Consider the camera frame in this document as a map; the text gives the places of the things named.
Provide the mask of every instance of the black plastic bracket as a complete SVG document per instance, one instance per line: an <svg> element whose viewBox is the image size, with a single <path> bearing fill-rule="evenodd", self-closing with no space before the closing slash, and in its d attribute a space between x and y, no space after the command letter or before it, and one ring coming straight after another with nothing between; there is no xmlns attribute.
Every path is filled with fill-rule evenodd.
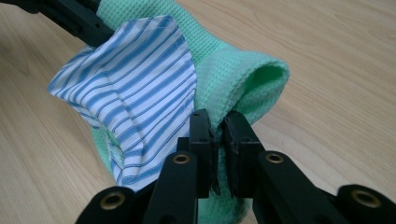
<svg viewBox="0 0 396 224"><path fill-rule="evenodd" d="M0 0L0 3L18 6L29 13L41 12L92 47L99 47L114 34L95 14L100 0Z"/></svg>
<svg viewBox="0 0 396 224"><path fill-rule="evenodd" d="M258 157L260 185L255 203L269 200L282 223L347 223L326 196L283 153L265 151Z"/></svg>
<svg viewBox="0 0 396 224"><path fill-rule="evenodd" d="M228 186L232 196L253 198L257 185L256 163L265 149L245 116L231 111L222 123Z"/></svg>
<svg viewBox="0 0 396 224"><path fill-rule="evenodd" d="M361 185L341 187L334 204L350 223L396 223L396 204L381 193Z"/></svg>
<svg viewBox="0 0 396 224"><path fill-rule="evenodd" d="M198 160L188 151L175 152L166 157L144 224L196 223L197 169Z"/></svg>
<svg viewBox="0 0 396 224"><path fill-rule="evenodd" d="M210 127L205 109L196 110L190 116L189 151L198 158L198 197L208 198L210 189L220 194L219 141Z"/></svg>
<svg viewBox="0 0 396 224"><path fill-rule="evenodd" d="M76 224L142 223L157 181L138 192L111 187L97 193L79 215Z"/></svg>

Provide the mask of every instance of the green towel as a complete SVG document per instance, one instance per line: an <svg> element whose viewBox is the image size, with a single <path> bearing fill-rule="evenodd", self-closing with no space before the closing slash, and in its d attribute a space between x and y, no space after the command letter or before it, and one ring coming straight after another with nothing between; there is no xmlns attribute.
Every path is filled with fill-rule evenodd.
<svg viewBox="0 0 396 224"><path fill-rule="evenodd" d="M172 0L102 0L97 15L112 29L130 19L171 15L177 21L194 60L197 86L195 109L206 108L212 128L230 110L243 113L250 123L261 118L276 103L289 78L287 65L269 55L242 51L214 37L183 7ZM119 144L106 128L92 129L107 169L109 153L122 160ZM224 150L219 153L221 196L210 194L199 201L199 223L238 223L246 215L250 200L231 198L227 186Z"/></svg>

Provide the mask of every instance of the white fabric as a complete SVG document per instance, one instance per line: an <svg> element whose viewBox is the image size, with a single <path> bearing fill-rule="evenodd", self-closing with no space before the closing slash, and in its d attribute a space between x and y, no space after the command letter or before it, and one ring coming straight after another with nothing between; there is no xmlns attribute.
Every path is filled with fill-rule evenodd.
<svg viewBox="0 0 396 224"><path fill-rule="evenodd" d="M98 49L84 48L49 84L92 127L106 126L123 153L111 158L118 185L135 191L158 178L177 138L189 134L196 85L185 39L170 16L124 23Z"/></svg>

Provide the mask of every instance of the cloth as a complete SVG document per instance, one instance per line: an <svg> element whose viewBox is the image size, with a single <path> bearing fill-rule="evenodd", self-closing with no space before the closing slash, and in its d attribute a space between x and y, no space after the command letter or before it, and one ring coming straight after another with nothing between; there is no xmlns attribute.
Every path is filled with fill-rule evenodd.
<svg viewBox="0 0 396 224"><path fill-rule="evenodd" d="M84 48L48 89L93 128L113 133L118 146L106 160L118 185L139 191L189 134L195 83L177 23L159 16L128 21L98 49Z"/></svg>
<svg viewBox="0 0 396 224"><path fill-rule="evenodd" d="M279 59L259 52L242 51L214 37L183 7L172 0L102 0L97 15L112 29L130 19L171 15L189 45L197 76L194 108L206 108L212 128L232 109L249 123L261 118L276 103L288 78L289 68ZM108 167L107 153L119 143L106 128L92 129L97 150ZM199 223L237 223L246 215L250 201L231 198L224 150L219 152L221 196L210 194L199 201Z"/></svg>

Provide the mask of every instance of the table surface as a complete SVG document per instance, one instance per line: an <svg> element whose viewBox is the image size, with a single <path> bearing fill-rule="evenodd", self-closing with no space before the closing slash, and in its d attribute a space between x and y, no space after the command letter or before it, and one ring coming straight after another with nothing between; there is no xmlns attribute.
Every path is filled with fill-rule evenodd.
<svg viewBox="0 0 396 224"><path fill-rule="evenodd" d="M214 35L290 66L253 125L266 149L330 193L356 183L396 201L396 1L179 2ZM83 46L43 15L0 4L0 223L73 223L114 185L88 124L46 90Z"/></svg>

